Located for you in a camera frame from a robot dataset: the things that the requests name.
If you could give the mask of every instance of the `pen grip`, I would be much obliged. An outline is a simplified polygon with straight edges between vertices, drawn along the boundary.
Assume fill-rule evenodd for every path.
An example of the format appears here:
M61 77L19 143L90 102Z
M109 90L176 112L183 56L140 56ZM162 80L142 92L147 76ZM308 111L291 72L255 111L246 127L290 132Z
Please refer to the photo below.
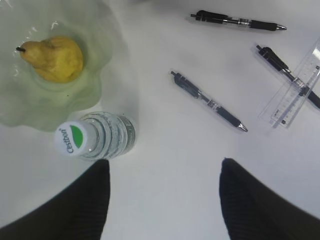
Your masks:
M217 107L216 112L236 128L239 127L239 125L241 124L241 121L238 118L233 116L230 112L228 112L222 106Z
M263 30L269 30L269 31L276 31L277 26L278 25L276 23L252 20L250 28L251 29L263 29Z
M320 98L312 91L308 99L318 108L320 109Z

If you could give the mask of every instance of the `green glass bowl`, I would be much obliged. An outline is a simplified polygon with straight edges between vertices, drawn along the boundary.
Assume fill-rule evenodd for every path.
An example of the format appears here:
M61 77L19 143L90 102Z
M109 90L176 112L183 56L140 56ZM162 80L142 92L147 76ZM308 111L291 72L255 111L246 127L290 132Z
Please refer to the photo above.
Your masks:
M112 55L102 21L100 0L0 1L0 123L51 132L70 113L94 106L101 97L101 69ZM42 79L15 50L54 36L70 37L82 50L83 72L70 83Z

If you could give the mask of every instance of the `pen tip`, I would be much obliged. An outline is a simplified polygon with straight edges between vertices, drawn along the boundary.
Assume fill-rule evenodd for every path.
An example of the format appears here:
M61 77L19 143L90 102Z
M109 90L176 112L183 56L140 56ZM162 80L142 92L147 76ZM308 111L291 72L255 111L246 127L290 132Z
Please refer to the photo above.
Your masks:
M287 30L287 27L278 24L278 25L276 26L276 30L277 30L277 31L284 31L284 30Z
M238 126L238 128L240 128L241 130L243 130L244 132L248 132L248 129L246 128L245 125L243 125L242 123L240 123L240 125Z

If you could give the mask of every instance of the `retractable pen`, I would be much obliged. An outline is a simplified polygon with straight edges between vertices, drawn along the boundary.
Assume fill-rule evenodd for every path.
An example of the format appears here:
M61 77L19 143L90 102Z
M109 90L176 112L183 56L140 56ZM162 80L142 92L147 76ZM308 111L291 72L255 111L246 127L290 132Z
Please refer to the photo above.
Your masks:
M285 26L282 26L273 22L264 22L251 20L240 17L230 17L228 15L200 10L196 14L191 14L191 17L197 21L209 22L215 24L234 25L238 27L245 27L251 29L262 29L268 31L283 31L287 30Z
M205 104L208 108L213 110L215 113L219 114L222 118L232 124L234 127L239 128L244 132L248 132L246 126L241 123L241 121L233 116L230 112L228 112L223 106L216 103L211 97L209 97L206 93L200 90L197 86L195 86L192 82L186 79L178 72L171 72L174 76L174 83L177 84L180 88L185 90L195 99L201 100L203 104Z
M292 71L289 67L275 54L275 52L270 47L260 47L259 45L256 46L259 50L259 54L270 63L278 72L283 73L291 82L293 82L297 87L301 89L300 95L306 95L310 88L299 78L295 77L292 74ZM320 98L311 91L308 99L320 109Z

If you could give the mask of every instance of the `plastic bottle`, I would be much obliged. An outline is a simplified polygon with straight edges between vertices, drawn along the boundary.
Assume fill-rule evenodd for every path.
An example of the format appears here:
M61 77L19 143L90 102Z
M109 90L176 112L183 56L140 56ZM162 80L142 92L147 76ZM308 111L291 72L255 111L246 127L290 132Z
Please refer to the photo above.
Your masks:
M80 120L61 124L55 131L54 141L64 155L89 161L110 160L133 148L136 130L124 116L92 112Z

